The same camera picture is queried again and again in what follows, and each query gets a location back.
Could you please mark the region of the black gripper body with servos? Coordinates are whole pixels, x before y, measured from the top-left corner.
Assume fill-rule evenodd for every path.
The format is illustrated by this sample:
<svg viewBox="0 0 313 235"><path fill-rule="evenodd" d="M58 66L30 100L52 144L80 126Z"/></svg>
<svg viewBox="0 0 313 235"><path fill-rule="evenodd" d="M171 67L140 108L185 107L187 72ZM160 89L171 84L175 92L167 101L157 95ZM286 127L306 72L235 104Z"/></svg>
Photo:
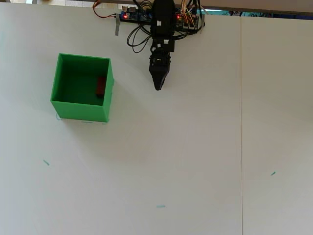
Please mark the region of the black gripper body with servos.
<svg viewBox="0 0 313 235"><path fill-rule="evenodd" d="M169 38L153 38L150 47L150 63L170 63L171 52L175 50L175 40Z"/></svg>

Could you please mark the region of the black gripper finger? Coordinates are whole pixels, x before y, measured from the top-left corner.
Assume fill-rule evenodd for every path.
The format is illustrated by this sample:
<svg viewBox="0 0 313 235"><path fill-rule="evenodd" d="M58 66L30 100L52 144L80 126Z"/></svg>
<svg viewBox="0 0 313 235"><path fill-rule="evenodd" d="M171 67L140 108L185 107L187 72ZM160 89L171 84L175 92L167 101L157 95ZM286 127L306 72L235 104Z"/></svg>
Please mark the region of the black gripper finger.
<svg viewBox="0 0 313 235"><path fill-rule="evenodd" d="M151 63L149 65L149 72L152 76L155 90L159 91L160 90L160 88L159 88L159 66Z"/></svg>
<svg viewBox="0 0 313 235"><path fill-rule="evenodd" d="M158 72L159 72L159 75L158 75L158 90L162 89L162 86L163 86L163 84L165 82L166 76L169 73L169 70L170 70L170 61L166 62L164 65L160 65L159 66L159 69L158 69Z"/></svg>

